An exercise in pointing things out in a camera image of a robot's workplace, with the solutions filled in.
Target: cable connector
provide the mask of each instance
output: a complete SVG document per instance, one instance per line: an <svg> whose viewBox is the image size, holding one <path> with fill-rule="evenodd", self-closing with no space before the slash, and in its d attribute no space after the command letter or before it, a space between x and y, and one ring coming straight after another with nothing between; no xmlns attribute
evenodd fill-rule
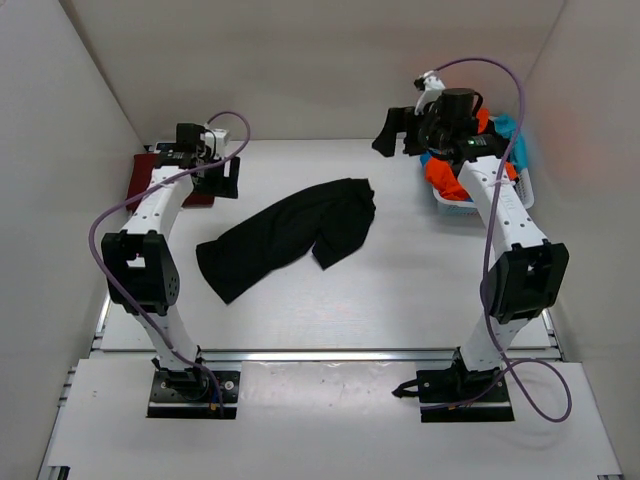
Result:
<svg viewBox="0 0 640 480"><path fill-rule="evenodd" d="M423 73L414 80L413 84L422 92L414 110L416 115L422 115L425 105L438 98L440 92L446 88L435 70Z"/></svg>

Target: white connector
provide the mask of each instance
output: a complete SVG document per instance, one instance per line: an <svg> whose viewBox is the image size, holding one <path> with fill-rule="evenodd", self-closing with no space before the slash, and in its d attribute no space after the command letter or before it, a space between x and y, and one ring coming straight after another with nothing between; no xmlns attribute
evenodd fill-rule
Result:
<svg viewBox="0 0 640 480"><path fill-rule="evenodd" d="M229 145L231 135L228 130L221 128L214 128L213 130L207 130L204 134L204 143L215 152L214 158L224 158Z"/></svg>
<svg viewBox="0 0 640 480"><path fill-rule="evenodd" d="M420 95L418 99L418 103L416 103L416 108L414 113L416 115L422 115L424 111L424 106L429 103L435 101L442 93L445 87L440 77L433 70L429 70L428 72L423 73L418 77L422 79L424 82L424 92Z"/></svg>

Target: black mounting plate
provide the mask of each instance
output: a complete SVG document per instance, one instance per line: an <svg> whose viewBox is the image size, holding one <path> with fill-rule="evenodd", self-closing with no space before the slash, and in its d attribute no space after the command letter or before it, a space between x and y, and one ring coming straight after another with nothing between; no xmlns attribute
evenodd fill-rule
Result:
<svg viewBox="0 0 640 480"><path fill-rule="evenodd" d="M156 370L149 394L147 418L235 419L240 394L240 372L214 370L213 374L218 379L222 391L223 416L220 415L220 408L211 408L209 393L204 394L201 398L185 398L168 386L171 383L168 372Z"/></svg>
<svg viewBox="0 0 640 480"><path fill-rule="evenodd" d="M504 381L498 382L486 395L469 406L427 410L424 408L427 406L425 404L455 403L469 397L462 398L455 388L442 386L443 370L419 370L417 375L422 423L512 422L515 420L509 391Z"/></svg>

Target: white work surface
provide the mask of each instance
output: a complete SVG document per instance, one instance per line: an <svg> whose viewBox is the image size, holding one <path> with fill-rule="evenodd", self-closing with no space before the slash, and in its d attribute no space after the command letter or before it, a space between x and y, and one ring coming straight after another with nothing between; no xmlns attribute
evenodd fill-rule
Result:
<svg viewBox="0 0 640 480"><path fill-rule="evenodd" d="M538 417L507 376L515 422L421 424L416 399L390 394L412 363L244 363L233 421L145 418L153 365L80 362L53 439L51 466L68 480L113 479L593 479L620 473L579 364L556 364L574 410ZM523 366L551 415L564 410L557 379Z"/></svg>
<svg viewBox="0 0 640 480"><path fill-rule="evenodd" d="M178 308L204 350L441 349L462 344L480 316L485 229L443 217L417 157L383 158L370 140L258 141L241 154L237 200L180 212L169 246ZM319 183L368 178L376 218L363 247L322 271L311 254L272 272L227 306L198 268L196 245ZM513 347L550 345L541 319ZM151 350L142 327L112 306L103 350Z"/></svg>

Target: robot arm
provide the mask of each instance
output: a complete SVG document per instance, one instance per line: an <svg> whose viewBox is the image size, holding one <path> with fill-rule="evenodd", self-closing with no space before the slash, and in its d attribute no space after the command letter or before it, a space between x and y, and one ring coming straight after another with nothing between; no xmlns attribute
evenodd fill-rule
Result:
<svg viewBox="0 0 640 480"><path fill-rule="evenodd" d="M487 227L499 164L495 156L467 160L458 176ZM564 244L550 243L535 225L506 174L498 197L493 251L496 262L489 272L487 292L492 302L491 324L506 350L532 318L555 303L569 261ZM460 357L468 371L500 367L502 359L491 341L484 315L460 348Z"/></svg>
<svg viewBox="0 0 640 480"><path fill-rule="evenodd" d="M157 156L149 188L183 171L220 161L225 157L228 141L225 130L209 131L200 125L178 124L175 144ZM180 277L167 239L184 200L192 192L237 198L240 158L231 159L229 164L228 176L224 169L213 168L162 185L140 202L119 232L105 234L101 242L106 267L162 332L161 335L109 282L112 301L140 322L157 351L153 359L157 369L153 389L158 392L152 389L152 400L164 394L171 401L177 398L185 404L194 398L201 399L211 387L201 369L193 368L194 363L202 362L200 348L189 337L176 306ZM166 391L178 396L166 395ZM199 408L204 417L211 416L208 404ZM198 410L189 411L193 415ZM173 406L158 406L150 401L148 415L173 417L183 413L176 413Z"/></svg>
<svg viewBox="0 0 640 480"><path fill-rule="evenodd" d="M427 72L416 80L416 86L422 85L429 91L425 77L431 83L437 80ZM434 101L424 103L419 100L415 109L389 109L385 127L372 146L382 155L391 156L396 133L406 132L404 153L428 152L447 161L488 228L499 157L505 151L504 139L478 134L476 113L482 97L477 92L455 88L434 89L431 94L434 91L439 95ZM506 350L531 319L555 303L569 254L563 244L552 244L538 229L506 174L499 181L492 237L496 262L483 290L492 331ZM500 372L501 362L483 313L467 342L456 349L452 366L429 379L430 391L435 392L438 399L434 403L454 403L477 397L492 385ZM419 378L401 385L394 394L416 396L405 388L415 385L419 392L425 391L424 378ZM420 394L421 399L427 396L430 393Z"/></svg>

